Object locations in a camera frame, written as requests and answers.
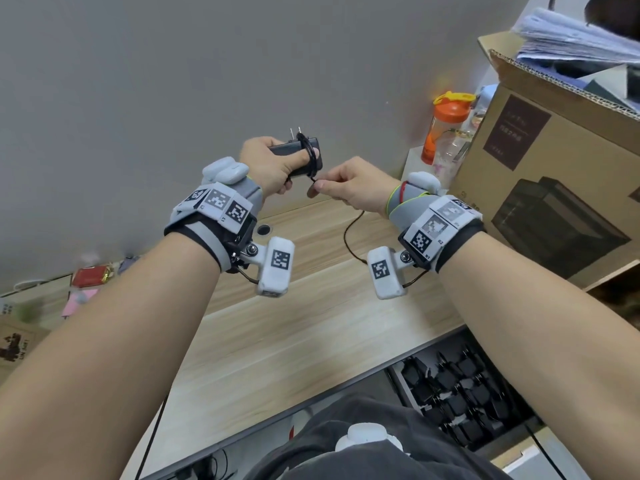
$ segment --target metal screw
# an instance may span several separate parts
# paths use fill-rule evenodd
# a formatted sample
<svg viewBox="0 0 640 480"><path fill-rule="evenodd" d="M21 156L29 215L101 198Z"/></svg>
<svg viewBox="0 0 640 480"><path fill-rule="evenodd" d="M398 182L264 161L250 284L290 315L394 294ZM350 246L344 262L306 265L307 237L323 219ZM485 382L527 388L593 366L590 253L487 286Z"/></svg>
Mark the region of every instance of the metal screw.
<svg viewBox="0 0 640 480"><path fill-rule="evenodd" d="M254 243L249 244L244 250L244 254L251 257L256 256L256 254L258 254L258 246Z"/></svg>

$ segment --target red package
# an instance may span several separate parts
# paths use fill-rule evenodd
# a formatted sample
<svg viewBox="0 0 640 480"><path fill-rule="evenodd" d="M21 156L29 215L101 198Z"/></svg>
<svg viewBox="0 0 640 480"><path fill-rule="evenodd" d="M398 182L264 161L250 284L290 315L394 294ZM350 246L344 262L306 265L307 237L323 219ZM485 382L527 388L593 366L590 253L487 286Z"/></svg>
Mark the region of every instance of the red package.
<svg viewBox="0 0 640 480"><path fill-rule="evenodd" d="M109 281L111 266L91 266L78 269L71 281L71 286L86 288L87 286L100 286Z"/></svg>

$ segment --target wooden desk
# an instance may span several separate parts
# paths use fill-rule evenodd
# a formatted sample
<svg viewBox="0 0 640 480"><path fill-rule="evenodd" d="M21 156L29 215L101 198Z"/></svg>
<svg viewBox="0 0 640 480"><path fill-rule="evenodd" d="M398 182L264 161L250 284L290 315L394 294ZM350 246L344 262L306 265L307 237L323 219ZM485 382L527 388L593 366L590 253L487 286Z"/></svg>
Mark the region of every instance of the wooden desk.
<svg viewBox="0 0 640 480"><path fill-rule="evenodd" d="M342 241L357 215L324 201L265 219L273 235L296 244L289 292L256 297L243 277L220 279L173 383L143 478L168 477L462 325L432 274L405 297L376 298L367 268ZM362 256L385 244L398 248L396 238L396 229L372 214L348 234ZM152 426L122 480L134 478Z"/></svg>

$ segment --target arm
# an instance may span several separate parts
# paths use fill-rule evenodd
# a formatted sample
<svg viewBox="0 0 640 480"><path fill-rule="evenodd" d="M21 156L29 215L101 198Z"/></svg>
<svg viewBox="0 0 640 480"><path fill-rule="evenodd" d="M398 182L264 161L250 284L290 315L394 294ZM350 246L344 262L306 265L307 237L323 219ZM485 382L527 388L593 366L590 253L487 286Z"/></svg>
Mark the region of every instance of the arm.
<svg viewBox="0 0 640 480"><path fill-rule="evenodd" d="M327 194L386 215L399 184L356 157L319 176L308 195ZM485 233L446 261L440 279L501 373L591 478L635 476L640 334L587 293Z"/></svg>
<svg viewBox="0 0 640 480"><path fill-rule="evenodd" d="M266 197L306 152L263 137L240 160ZM207 250L168 234L34 350L0 388L7 478L117 479L169 392L220 276Z"/></svg>

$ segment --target product image on box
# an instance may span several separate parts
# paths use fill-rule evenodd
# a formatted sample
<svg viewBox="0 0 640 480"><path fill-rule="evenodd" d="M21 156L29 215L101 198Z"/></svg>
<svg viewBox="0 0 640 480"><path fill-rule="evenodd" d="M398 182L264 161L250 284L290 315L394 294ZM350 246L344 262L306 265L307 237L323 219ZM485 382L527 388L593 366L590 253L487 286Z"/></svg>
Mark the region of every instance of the product image on box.
<svg viewBox="0 0 640 480"><path fill-rule="evenodd" d="M492 224L520 254L562 278L570 278L629 237L560 181L521 179Z"/></svg>

